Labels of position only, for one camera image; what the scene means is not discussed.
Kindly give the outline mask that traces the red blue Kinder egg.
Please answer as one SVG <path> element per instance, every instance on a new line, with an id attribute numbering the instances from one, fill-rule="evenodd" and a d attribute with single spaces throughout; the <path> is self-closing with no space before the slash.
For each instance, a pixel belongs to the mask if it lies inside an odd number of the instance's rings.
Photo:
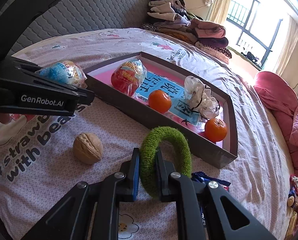
<path id="1" fill-rule="evenodd" d="M 120 65 L 111 75 L 111 84 L 118 91 L 133 96 L 147 77 L 147 69 L 139 59 L 131 59 Z"/>

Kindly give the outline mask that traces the pile of folded clothes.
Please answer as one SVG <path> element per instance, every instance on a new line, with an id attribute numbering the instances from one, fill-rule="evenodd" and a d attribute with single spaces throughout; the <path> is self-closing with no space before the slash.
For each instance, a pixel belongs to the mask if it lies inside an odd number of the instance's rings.
<path id="1" fill-rule="evenodd" d="M 191 14 L 184 0 L 150 0 L 147 14 L 148 22 L 142 29 L 192 44 L 226 64 L 232 58 L 225 27 Z"/>

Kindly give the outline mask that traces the pink quilted blanket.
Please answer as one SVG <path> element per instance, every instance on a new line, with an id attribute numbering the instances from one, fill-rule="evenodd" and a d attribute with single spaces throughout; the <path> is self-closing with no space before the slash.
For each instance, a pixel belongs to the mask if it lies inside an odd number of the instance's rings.
<path id="1" fill-rule="evenodd" d="M 273 72 L 259 72 L 253 87 L 263 105 L 275 117 L 288 146 L 295 175 L 298 177 L 298 97 L 288 83 Z M 298 230 L 298 217 L 295 230 Z"/>

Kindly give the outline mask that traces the orange mandarin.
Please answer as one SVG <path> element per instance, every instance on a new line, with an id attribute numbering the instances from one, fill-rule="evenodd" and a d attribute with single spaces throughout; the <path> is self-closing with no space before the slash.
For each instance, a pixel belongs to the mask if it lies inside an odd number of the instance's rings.
<path id="1" fill-rule="evenodd" d="M 155 111 L 164 114 L 171 108 L 172 101 L 164 91 L 154 90 L 148 97 L 148 105 Z"/>
<path id="2" fill-rule="evenodd" d="M 204 127 L 205 137 L 212 142 L 219 142 L 227 135 L 226 123 L 218 118 L 209 119 Z"/>

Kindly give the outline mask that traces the yellow snack packet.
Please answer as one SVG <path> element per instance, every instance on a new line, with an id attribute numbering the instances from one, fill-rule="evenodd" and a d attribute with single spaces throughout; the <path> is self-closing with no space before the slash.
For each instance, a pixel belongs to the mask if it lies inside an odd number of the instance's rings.
<path id="1" fill-rule="evenodd" d="M 285 240 L 291 240 L 292 239 L 293 231 L 295 229 L 296 222 L 297 222 L 297 212 L 293 211 L 292 216 L 291 216 L 290 221 L 289 221 L 289 226 L 288 226 L 285 238 L 284 238 Z"/>

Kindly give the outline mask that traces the dark framed window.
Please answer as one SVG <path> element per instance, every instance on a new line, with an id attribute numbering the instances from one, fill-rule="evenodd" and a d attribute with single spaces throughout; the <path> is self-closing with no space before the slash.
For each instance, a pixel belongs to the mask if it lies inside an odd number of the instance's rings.
<path id="1" fill-rule="evenodd" d="M 263 69 L 282 21 L 259 0 L 231 0 L 225 22 L 229 46 Z"/>

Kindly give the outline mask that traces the small stuffed doll toy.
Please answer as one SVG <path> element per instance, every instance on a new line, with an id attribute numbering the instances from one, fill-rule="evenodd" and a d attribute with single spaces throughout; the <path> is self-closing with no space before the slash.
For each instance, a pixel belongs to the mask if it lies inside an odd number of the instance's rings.
<path id="1" fill-rule="evenodd" d="M 288 194 L 287 206 L 294 208 L 298 205 L 298 177 L 290 176 L 290 191 Z"/>

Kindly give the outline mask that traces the blue white Kinder egg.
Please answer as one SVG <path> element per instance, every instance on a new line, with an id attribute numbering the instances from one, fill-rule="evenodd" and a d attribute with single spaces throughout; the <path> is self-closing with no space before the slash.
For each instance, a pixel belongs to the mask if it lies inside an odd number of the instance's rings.
<path id="1" fill-rule="evenodd" d="M 78 88 L 86 88 L 87 77 L 82 68 L 69 60 L 59 61 L 52 66 L 42 68 L 36 73 L 48 80 Z"/>

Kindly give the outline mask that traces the pink and blue book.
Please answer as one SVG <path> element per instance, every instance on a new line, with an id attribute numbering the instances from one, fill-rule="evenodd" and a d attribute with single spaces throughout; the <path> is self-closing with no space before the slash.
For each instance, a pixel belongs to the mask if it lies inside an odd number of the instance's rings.
<path id="1" fill-rule="evenodd" d="M 220 118 L 221 105 L 200 79 L 187 76 L 176 82 L 147 70 L 139 59 L 102 67 L 89 75 L 148 105 L 211 142 L 225 139 L 228 128 Z"/>

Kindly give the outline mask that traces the grey quilted headboard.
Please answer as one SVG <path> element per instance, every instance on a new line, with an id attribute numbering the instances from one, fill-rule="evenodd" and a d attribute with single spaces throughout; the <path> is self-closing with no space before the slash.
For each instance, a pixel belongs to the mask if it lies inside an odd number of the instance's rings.
<path id="1" fill-rule="evenodd" d="M 61 0 L 29 25 L 9 54 L 55 36 L 138 28 L 146 21 L 148 3 L 149 0 Z"/>

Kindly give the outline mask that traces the walnut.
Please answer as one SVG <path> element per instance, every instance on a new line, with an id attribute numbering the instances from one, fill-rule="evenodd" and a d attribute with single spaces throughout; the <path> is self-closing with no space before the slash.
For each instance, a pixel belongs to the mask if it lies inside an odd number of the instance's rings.
<path id="1" fill-rule="evenodd" d="M 81 162 L 93 165 L 103 157 L 103 144 L 94 133 L 81 133 L 73 142 L 73 155 Z"/>

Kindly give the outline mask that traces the beige right curtain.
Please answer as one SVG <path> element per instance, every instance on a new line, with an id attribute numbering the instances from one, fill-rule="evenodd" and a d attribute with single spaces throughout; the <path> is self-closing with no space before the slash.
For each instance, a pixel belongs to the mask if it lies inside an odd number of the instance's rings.
<path id="1" fill-rule="evenodd" d="M 286 31 L 282 39 L 282 46 L 277 58 L 275 73 L 282 76 L 291 55 L 298 42 L 298 23 L 290 16 L 286 18 Z"/>

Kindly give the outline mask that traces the pink strawberry print bedsheet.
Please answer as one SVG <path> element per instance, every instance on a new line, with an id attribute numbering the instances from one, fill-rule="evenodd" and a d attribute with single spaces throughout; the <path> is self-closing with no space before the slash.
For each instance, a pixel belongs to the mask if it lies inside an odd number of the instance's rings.
<path id="1" fill-rule="evenodd" d="M 292 163 L 275 118 L 254 88 L 200 50 L 177 39 L 128 28 L 50 38 L 16 53 L 42 67 L 70 60 L 83 68 L 145 52 L 174 63 L 226 92 L 233 101 L 238 157 L 217 169 L 198 157 L 193 171 L 231 183 L 229 191 L 277 239 L 283 239 L 291 213 L 286 201 Z M 103 157 L 93 165 L 73 155 L 81 133 L 94 133 Z M 79 181 L 96 183 L 117 171 L 139 147 L 148 129 L 95 99 L 73 117 L 14 115 L 0 125 L 0 218 L 12 239 L 20 239 Z"/>

